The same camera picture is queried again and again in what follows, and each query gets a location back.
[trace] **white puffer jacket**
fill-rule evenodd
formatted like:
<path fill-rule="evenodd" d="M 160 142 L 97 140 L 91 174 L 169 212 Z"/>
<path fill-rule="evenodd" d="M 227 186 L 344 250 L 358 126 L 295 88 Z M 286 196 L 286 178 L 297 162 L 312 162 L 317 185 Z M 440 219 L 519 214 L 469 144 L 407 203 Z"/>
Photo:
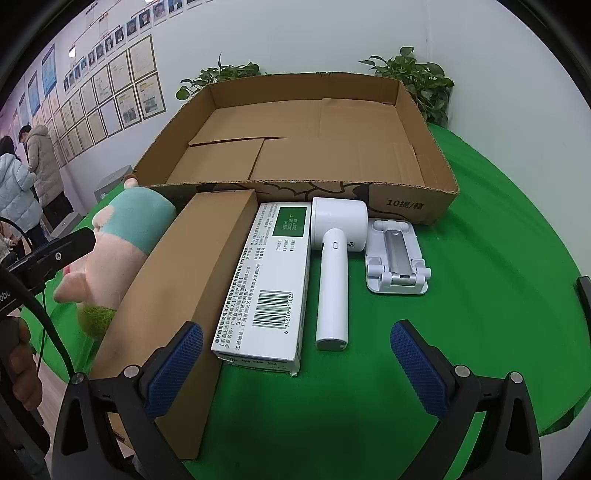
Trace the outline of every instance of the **white puffer jacket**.
<path fill-rule="evenodd" d="M 24 232 L 39 223 L 43 210 L 35 200 L 31 187 L 35 174 L 10 153 L 0 157 L 0 215 L 12 220 Z M 17 237 L 21 234 L 14 228 Z"/>

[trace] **blue gripper pad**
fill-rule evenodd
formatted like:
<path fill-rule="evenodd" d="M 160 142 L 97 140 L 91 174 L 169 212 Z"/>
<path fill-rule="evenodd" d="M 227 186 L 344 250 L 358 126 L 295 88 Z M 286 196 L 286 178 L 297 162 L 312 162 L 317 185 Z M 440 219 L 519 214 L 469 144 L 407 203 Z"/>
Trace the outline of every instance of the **blue gripper pad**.
<path fill-rule="evenodd" d="M 149 418 L 166 415 L 203 349 L 203 332 L 188 328 L 147 386 L 144 408 Z"/>
<path fill-rule="evenodd" d="M 449 409 L 446 384 L 402 322 L 392 326 L 390 347 L 425 411 L 441 420 Z"/>

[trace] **cardboard flap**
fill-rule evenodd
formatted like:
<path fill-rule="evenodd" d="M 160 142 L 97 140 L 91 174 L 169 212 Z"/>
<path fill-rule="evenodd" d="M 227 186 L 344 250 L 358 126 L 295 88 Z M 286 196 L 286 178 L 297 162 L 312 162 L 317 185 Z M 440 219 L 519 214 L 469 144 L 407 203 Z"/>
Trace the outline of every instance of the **cardboard flap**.
<path fill-rule="evenodd" d="M 217 108 L 285 100 L 346 98 L 395 104 L 396 80 L 358 73 L 261 75 L 209 85 Z"/>
<path fill-rule="evenodd" d="M 406 88 L 398 91 L 396 110 L 416 153 L 425 186 L 445 192 L 458 192 L 456 178 Z"/>
<path fill-rule="evenodd" d="M 137 164 L 135 175 L 139 184 L 155 185 L 167 179 L 187 149 L 189 140 L 214 111 L 215 105 L 209 89 L 203 89 L 199 95 L 183 105 Z"/>
<path fill-rule="evenodd" d="M 250 179 L 424 185 L 408 144 L 354 138 L 265 140 Z"/>
<path fill-rule="evenodd" d="M 316 137 L 321 106 L 320 100 L 294 100 L 219 108 L 189 144 L 246 138 Z"/>
<path fill-rule="evenodd" d="M 394 105 L 335 98 L 322 100 L 319 137 L 408 143 Z"/>
<path fill-rule="evenodd" d="M 166 183 L 244 181 L 251 175 L 262 138 L 189 147 Z"/>

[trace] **white medicine box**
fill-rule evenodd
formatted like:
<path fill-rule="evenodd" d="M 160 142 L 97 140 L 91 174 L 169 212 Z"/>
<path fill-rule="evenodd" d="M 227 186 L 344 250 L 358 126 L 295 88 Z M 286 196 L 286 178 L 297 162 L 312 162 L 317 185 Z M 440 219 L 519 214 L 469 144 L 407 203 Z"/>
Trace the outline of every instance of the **white medicine box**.
<path fill-rule="evenodd" d="M 311 203 L 261 203 L 212 344 L 232 365 L 300 370 Z"/>

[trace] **screw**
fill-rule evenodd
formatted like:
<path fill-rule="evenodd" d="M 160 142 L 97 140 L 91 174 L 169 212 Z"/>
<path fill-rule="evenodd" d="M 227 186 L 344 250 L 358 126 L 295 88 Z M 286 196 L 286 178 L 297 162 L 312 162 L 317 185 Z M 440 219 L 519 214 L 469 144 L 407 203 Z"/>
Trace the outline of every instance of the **screw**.
<path fill-rule="evenodd" d="M 466 378 L 470 376 L 470 369 L 468 367 L 464 367 L 464 365 L 458 365 L 456 367 L 456 375 L 458 377 Z"/>
<path fill-rule="evenodd" d="M 139 373 L 139 367 L 137 365 L 130 365 L 125 370 L 123 370 L 123 374 L 127 378 L 133 378 Z"/>
<path fill-rule="evenodd" d="M 72 383 L 74 385 L 81 384 L 83 380 L 84 380 L 84 375 L 83 374 L 74 374 L 74 375 L 72 375 Z"/>
<path fill-rule="evenodd" d="M 521 383 L 521 382 L 523 382 L 523 377 L 521 376 L 521 374 L 519 372 L 511 372 L 510 377 L 513 380 L 514 383 Z"/>

